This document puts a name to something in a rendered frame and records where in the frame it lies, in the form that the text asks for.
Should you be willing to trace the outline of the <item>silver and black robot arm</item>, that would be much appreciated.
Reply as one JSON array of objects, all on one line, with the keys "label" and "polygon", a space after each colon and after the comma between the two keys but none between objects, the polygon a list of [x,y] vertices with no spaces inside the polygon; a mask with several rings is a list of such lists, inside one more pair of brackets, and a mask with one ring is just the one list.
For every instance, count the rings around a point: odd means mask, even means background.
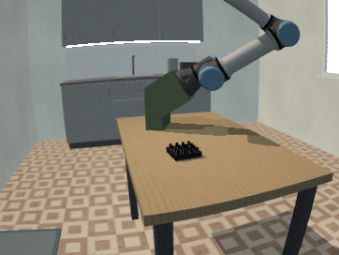
[{"label": "silver and black robot arm", "polygon": [[[218,90],[234,72],[273,50],[280,51],[285,46],[292,47],[300,39],[299,27],[294,22],[280,20],[249,0],[224,1],[259,24],[259,28],[265,34],[224,58],[218,58],[212,54],[190,68],[175,72],[179,84],[190,97],[201,86],[210,91]],[[192,91],[195,92],[192,93]]]}]

